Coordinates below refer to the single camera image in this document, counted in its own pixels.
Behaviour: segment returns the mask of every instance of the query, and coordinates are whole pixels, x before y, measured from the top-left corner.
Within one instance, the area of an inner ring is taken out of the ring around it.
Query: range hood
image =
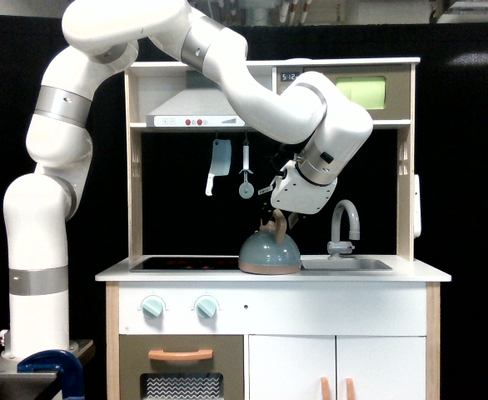
[[[245,125],[220,87],[195,71],[187,72],[187,86],[183,91],[147,114],[146,124],[151,128],[231,128]]]

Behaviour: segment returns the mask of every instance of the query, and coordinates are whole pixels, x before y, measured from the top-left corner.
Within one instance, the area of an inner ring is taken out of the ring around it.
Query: oven window
[[[143,373],[142,399],[223,399],[221,373]]]

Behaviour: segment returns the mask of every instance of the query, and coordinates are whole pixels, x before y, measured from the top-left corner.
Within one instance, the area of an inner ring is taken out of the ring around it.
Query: cabinet door
[[[249,337],[250,400],[322,400],[321,378],[335,398],[335,337]]]
[[[424,337],[337,337],[337,400],[347,400],[351,378],[356,400],[425,400]]]

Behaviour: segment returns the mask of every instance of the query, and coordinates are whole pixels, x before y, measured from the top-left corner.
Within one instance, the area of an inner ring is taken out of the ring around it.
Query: zigzag pattern
[[[220,398],[220,377],[149,377],[146,396],[180,400]]]

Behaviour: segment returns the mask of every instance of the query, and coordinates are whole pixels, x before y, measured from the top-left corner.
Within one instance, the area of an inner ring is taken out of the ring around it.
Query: black backdrop
[[[442,285],[443,399],[488,398],[488,65],[454,65],[465,53],[488,53],[488,24],[366,27],[239,27],[248,59],[421,57],[416,81],[416,173],[421,176],[422,236],[416,258],[453,276]],[[67,46],[60,22],[0,17],[0,329],[8,327],[7,246],[2,197],[34,163],[25,135],[40,80]],[[167,60],[141,41],[139,61]],[[488,57],[477,56],[477,61]],[[71,337],[92,338],[87,399],[105,396],[104,285],[94,275],[127,256],[123,77],[96,93],[87,122],[92,169],[77,215],[68,223]],[[237,195],[243,135],[231,136],[229,177],[202,195],[214,134],[146,135],[145,253],[238,253],[256,228],[261,200]],[[271,179],[278,149],[256,133],[251,176]],[[334,203],[350,198],[361,214],[358,253],[393,253],[394,132],[379,131],[339,178],[326,209],[291,232],[303,253],[323,253]]]

